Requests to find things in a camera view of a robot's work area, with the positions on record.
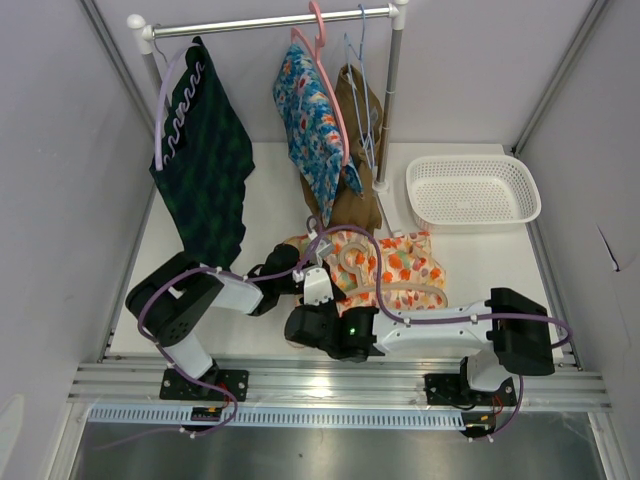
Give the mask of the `pink plastic hanger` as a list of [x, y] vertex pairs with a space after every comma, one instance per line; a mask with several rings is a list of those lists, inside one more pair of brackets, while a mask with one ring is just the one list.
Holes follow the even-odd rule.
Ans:
[[333, 110], [335, 123], [339, 130], [343, 146], [343, 159], [341, 164], [343, 167], [345, 167], [350, 159], [348, 132], [339, 103], [335, 96], [335, 92], [321, 60], [322, 49], [326, 44], [326, 28], [324, 20], [322, 19], [322, 12], [318, 4], [315, 1], [310, 1], [308, 7], [310, 13], [312, 14], [312, 19], [317, 23], [318, 26], [318, 34], [315, 36], [314, 45], [310, 44], [309, 40], [305, 37], [305, 35], [298, 27], [291, 28], [291, 42], [294, 43], [296, 40], [299, 40], [306, 47], [309, 56], [314, 64], [315, 70], [327, 91], [329, 103]]

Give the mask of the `tan khaki skirt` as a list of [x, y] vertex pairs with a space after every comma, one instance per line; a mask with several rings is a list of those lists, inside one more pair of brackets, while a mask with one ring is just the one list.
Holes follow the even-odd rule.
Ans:
[[382, 226], [373, 194], [372, 164], [380, 149], [383, 109], [357, 68], [339, 72], [335, 100], [346, 133], [341, 134], [329, 89], [310, 57], [294, 45], [273, 89], [283, 120], [290, 160], [298, 168], [306, 204], [324, 227], [355, 225], [368, 232]]

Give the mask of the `white metal clothes rack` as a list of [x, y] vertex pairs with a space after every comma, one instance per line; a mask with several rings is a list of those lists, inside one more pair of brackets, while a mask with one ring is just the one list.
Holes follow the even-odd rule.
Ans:
[[380, 157], [375, 169], [373, 190], [377, 194], [378, 203], [390, 233], [393, 236], [397, 236], [402, 233], [402, 221], [400, 218], [400, 209], [396, 201], [393, 183], [387, 179], [386, 168], [388, 165], [389, 139], [396, 96], [399, 61], [401, 57], [402, 36], [407, 19], [407, 5], [408, 3], [406, 1], [392, 1], [384, 7], [363, 9], [361, 11], [343, 10], [316, 13], [314, 9], [310, 9], [305, 14], [166, 27], [153, 26], [142, 16], [138, 14], [131, 14], [127, 17], [126, 23], [135, 39], [138, 50], [142, 55], [147, 72], [154, 82], [159, 99], [163, 101], [166, 97], [166, 89], [162, 86], [164, 78], [160, 75], [157, 62], [153, 55], [153, 42], [159, 38], [189, 37], [274, 27], [297, 27], [299, 25], [313, 23], [316, 23], [319, 27], [319, 36], [324, 37], [326, 35], [325, 25], [330, 22], [349, 21], [360, 17], [390, 19], [391, 40], [384, 97], [384, 111], [382, 115], [381, 144], [379, 150]]

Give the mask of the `blue floral skirt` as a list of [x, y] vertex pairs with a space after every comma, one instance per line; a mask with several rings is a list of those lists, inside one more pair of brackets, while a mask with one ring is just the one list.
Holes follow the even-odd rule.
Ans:
[[301, 46], [292, 44], [286, 51], [272, 95], [284, 124], [289, 158], [311, 190], [317, 215], [327, 224], [341, 182], [357, 195], [364, 188], [353, 160], [344, 156], [328, 90]]

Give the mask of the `dark green plaid skirt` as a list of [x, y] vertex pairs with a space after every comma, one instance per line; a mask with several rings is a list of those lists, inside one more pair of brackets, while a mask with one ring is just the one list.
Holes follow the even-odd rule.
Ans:
[[[245, 181], [254, 170], [251, 139], [232, 107], [214, 63], [200, 37], [179, 61], [186, 68], [177, 81], [169, 81], [173, 107], [182, 100], [196, 62], [205, 66], [202, 80], [186, 114], [176, 154], [150, 173], [182, 241], [185, 253], [198, 263], [229, 269], [241, 252]], [[169, 154], [165, 134], [172, 131], [174, 114], [164, 114], [163, 154]]]

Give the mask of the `lavender wavy hanger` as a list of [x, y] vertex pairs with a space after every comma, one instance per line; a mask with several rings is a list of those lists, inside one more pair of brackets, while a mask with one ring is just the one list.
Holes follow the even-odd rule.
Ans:
[[[178, 60], [191, 48], [202, 48], [202, 45], [197, 42], [192, 42], [179, 50], [169, 62], [166, 73], [161, 80], [154, 129], [153, 165], [156, 171], [162, 171], [164, 166], [175, 157], [176, 145], [180, 140], [181, 130], [186, 121], [186, 114], [188, 113], [191, 103], [195, 98], [196, 89], [202, 80], [202, 75], [205, 70], [205, 66], [197, 61], [195, 72], [189, 75], [188, 85], [183, 90], [182, 100], [177, 103], [176, 107], [173, 107], [170, 103], [170, 96], [168, 95], [169, 81], [176, 68]], [[161, 134], [164, 132], [164, 114], [166, 114], [166, 117], [169, 117], [171, 114], [174, 114], [175, 116], [175, 119], [171, 122], [172, 131], [165, 134], [167, 146], [169, 148], [168, 155], [164, 155], [162, 149]]]

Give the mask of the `white perforated plastic basket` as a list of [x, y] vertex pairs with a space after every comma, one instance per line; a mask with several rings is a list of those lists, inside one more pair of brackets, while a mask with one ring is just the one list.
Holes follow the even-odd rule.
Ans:
[[406, 170], [413, 219], [432, 233], [510, 231], [535, 220], [541, 198], [523, 162], [507, 155], [437, 155]]

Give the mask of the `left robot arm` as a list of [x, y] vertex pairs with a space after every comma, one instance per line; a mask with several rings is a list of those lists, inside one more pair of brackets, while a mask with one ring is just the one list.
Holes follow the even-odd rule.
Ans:
[[300, 291], [291, 274], [299, 260], [295, 247], [279, 244], [246, 277], [237, 277], [221, 269], [210, 270], [180, 252], [136, 285], [125, 306], [140, 331], [173, 364], [165, 371], [163, 380], [169, 384], [161, 387], [160, 397], [222, 399], [220, 389], [231, 382], [205, 352], [195, 326], [211, 307], [248, 316], [269, 312], [282, 295]]

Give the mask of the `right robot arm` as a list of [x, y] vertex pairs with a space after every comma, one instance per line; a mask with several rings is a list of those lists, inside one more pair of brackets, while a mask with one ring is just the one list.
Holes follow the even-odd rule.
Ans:
[[463, 349], [456, 389], [475, 404], [511, 376], [555, 373], [551, 322], [542, 305], [510, 288], [493, 288], [487, 300], [444, 310], [386, 312], [366, 306], [340, 314], [334, 301], [301, 305], [289, 315], [284, 337], [351, 362], [436, 347]]

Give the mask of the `aluminium mounting rail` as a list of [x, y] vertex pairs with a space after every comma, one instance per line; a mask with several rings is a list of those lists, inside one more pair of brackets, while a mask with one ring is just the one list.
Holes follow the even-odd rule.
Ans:
[[[346, 363], [310, 358], [221, 357], [224, 369], [249, 373], [247, 401], [268, 406], [361, 406], [383, 408], [418, 405], [424, 400], [428, 373], [454, 373], [449, 359]], [[71, 402], [145, 402], [159, 397], [166, 364], [157, 357], [109, 357], [82, 363], [72, 381]], [[547, 377], [524, 381], [524, 405], [539, 411], [608, 410], [611, 401], [599, 373], [561, 366]]]

